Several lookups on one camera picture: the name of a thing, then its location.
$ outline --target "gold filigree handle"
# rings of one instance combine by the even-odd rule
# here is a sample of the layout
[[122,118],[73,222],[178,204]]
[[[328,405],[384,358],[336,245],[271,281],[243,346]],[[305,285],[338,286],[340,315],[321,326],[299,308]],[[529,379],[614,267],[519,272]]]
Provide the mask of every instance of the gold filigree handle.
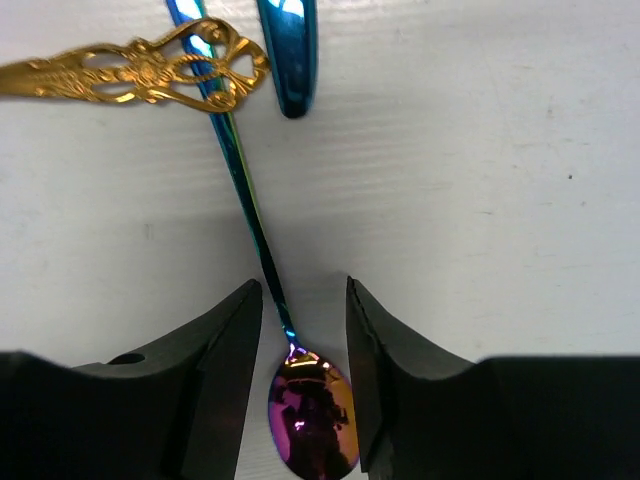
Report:
[[[162,49],[169,43],[197,35],[211,45],[224,45],[220,58],[183,54],[168,58]],[[126,65],[91,67],[87,60],[101,54],[115,54]],[[243,55],[252,60],[252,76],[241,75],[231,64]],[[211,73],[193,76],[184,73],[192,62],[206,62]],[[48,59],[32,59],[0,67],[0,96],[64,97],[89,102],[126,103],[144,100],[156,103],[174,100],[207,113],[224,113],[236,108],[269,73],[265,52],[244,38],[224,20],[202,18],[185,23],[156,42],[135,38],[122,47],[110,43],[89,45]],[[227,90],[212,92],[206,100],[184,95],[171,88],[172,83],[192,84],[226,78]],[[105,86],[129,86],[124,92],[109,93]]]

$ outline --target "white backdrop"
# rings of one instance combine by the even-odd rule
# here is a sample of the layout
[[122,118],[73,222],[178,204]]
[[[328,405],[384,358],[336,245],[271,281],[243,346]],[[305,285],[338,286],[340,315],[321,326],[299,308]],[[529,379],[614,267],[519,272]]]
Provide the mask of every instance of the white backdrop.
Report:
[[[263,43],[253,0],[207,6]],[[351,274],[471,360],[637,353],[639,24],[636,0],[320,0],[310,115],[270,79],[237,114],[309,346],[347,369]],[[171,27],[162,0],[4,1],[0,63]],[[204,114],[0,116],[0,349],[107,361],[262,278]],[[266,418],[285,350],[267,299],[239,479],[291,477]]]

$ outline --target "iridescent spoon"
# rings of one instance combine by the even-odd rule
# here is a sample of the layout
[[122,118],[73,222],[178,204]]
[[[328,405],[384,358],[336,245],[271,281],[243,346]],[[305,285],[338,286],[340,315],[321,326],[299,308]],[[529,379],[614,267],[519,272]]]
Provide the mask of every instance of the iridescent spoon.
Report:
[[[176,25],[206,16],[200,0],[167,0]],[[187,53],[214,56],[198,37],[183,40]],[[208,63],[192,63],[195,75]],[[214,79],[199,84],[206,96],[220,88]],[[262,228],[249,171],[231,113],[210,115],[231,178],[253,235],[265,279],[278,309],[289,352],[269,390],[269,423],[278,453],[305,480],[338,480],[358,462],[353,396],[347,379],[326,359],[305,349],[296,336],[282,285]]]

